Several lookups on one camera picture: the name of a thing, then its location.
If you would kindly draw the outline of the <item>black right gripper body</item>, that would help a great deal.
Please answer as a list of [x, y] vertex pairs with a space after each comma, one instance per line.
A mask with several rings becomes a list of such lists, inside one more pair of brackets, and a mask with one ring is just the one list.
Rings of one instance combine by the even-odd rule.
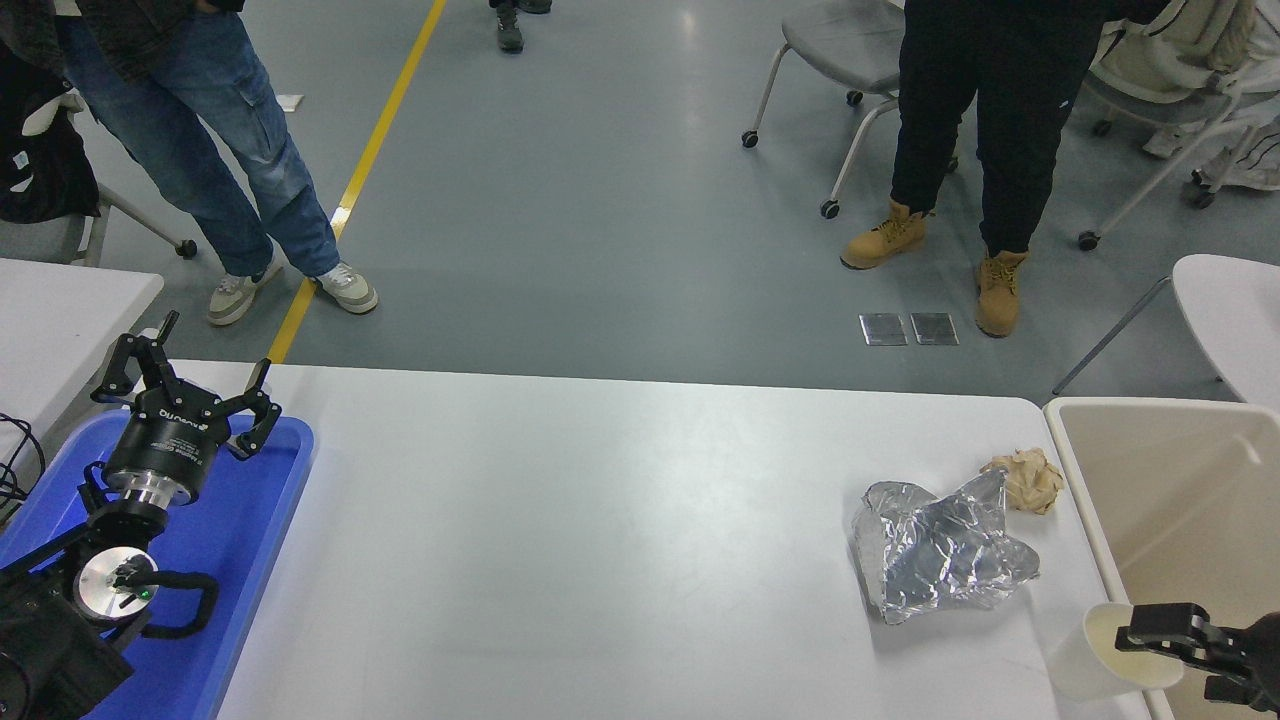
[[1249, 626], [1252, 676], [1274, 712], [1279, 711], [1279, 612], [1270, 612]]

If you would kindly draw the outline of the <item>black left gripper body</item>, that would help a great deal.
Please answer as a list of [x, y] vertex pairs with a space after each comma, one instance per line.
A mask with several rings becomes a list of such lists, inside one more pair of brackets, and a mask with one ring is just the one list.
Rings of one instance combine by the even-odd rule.
[[214, 414], [221, 398], [197, 386], [180, 386], [179, 402], [160, 388], [145, 389], [131, 405], [131, 418], [105, 462], [104, 480], [120, 488], [116, 475], [151, 471], [184, 489], [201, 489], [218, 448], [230, 437], [225, 415]]

